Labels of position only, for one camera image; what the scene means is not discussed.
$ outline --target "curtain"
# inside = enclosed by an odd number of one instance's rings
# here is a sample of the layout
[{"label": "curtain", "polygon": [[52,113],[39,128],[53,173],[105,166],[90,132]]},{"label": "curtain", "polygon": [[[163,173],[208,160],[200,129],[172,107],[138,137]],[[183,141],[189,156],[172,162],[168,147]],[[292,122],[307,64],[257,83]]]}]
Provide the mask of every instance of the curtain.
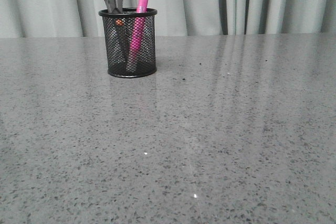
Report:
[{"label": "curtain", "polygon": [[[137,0],[124,0],[136,7]],[[336,32],[336,0],[149,0],[161,36]],[[103,0],[0,0],[0,38],[103,36]]]}]

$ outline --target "pink highlighter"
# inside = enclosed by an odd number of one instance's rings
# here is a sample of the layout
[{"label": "pink highlighter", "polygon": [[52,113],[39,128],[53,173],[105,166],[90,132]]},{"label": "pink highlighter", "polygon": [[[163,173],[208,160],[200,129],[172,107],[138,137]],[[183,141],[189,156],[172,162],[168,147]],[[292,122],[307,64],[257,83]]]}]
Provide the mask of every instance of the pink highlighter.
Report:
[{"label": "pink highlighter", "polygon": [[[137,13],[147,12],[148,0],[139,0],[138,7],[136,8]],[[135,72],[137,69],[137,54],[141,48],[141,40],[143,34],[143,28],[145,26],[145,18],[135,18],[132,40],[130,43],[130,52],[128,55],[126,71]]]}]

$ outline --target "mesh cup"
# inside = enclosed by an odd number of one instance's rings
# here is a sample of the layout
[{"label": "mesh cup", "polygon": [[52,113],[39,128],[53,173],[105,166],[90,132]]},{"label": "mesh cup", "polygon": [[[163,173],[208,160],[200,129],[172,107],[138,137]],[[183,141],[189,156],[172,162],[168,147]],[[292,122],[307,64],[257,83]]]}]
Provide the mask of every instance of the mesh cup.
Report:
[{"label": "mesh cup", "polygon": [[105,32],[108,73],[123,78],[148,76],[156,72],[155,9],[136,13],[124,8],[122,14],[101,10]]}]

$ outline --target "gray speckled countertop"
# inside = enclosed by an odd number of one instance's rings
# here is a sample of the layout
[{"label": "gray speckled countertop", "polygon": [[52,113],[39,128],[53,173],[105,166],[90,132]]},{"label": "gray speckled countertop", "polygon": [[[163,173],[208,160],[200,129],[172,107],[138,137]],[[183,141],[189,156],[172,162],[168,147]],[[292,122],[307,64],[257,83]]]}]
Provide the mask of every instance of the gray speckled countertop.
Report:
[{"label": "gray speckled countertop", "polygon": [[0,39],[0,223],[336,223],[336,35]]}]

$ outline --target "curtain fold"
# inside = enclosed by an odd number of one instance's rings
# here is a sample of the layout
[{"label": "curtain fold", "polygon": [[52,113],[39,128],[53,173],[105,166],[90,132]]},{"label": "curtain fold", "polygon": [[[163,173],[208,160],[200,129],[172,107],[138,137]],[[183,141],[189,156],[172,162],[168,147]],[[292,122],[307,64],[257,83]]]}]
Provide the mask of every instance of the curtain fold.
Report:
[{"label": "curtain fold", "polygon": [[[135,7],[137,0],[124,0]],[[336,0],[149,0],[161,36],[336,32]],[[0,0],[0,38],[103,36],[103,0]]]}]

